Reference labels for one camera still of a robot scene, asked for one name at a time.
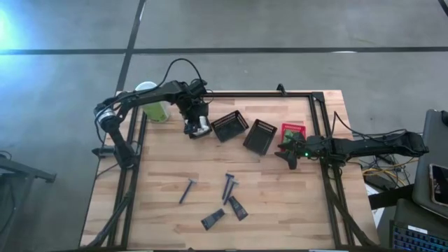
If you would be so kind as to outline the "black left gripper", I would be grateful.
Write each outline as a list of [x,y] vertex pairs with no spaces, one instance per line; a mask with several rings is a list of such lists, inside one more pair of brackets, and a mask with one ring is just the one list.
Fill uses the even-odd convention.
[[184,119],[183,133],[193,138],[195,124],[189,121],[198,121],[200,116],[204,116],[206,125],[205,134],[212,132],[211,124],[207,116],[209,115],[209,104],[204,101],[207,91],[182,92],[179,95],[179,112]]

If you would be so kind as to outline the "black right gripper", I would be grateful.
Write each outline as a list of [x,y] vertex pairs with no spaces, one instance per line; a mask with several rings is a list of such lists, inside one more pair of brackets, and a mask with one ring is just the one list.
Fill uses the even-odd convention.
[[298,165],[298,158],[317,160],[322,158],[328,149],[329,139],[322,136],[310,136],[308,139],[302,134],[295,134],[292,140],[278,145],[281,150],[274,154],[287,161],[288,168],[294,170]]

